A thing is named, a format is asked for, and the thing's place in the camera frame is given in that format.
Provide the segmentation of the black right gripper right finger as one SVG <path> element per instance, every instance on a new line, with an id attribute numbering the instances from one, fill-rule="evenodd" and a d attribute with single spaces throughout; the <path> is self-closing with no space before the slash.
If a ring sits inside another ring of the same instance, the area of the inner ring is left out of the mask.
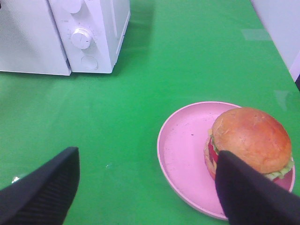
<path id="1" fill-rule="evenodd" d="M 217 195 L 231 225 L 298 225 L 300 198 L 229 151 L 218 156 Z"/>

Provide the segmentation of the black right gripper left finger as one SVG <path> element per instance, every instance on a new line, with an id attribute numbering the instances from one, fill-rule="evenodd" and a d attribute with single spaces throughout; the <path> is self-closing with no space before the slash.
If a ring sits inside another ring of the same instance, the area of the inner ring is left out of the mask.
<path id="1" fill-rule="evenodd" d="M 61 225 L 80 180 L 78 147 L 68 147 L 50 161 L 0 191 L 2 225 Z"/>

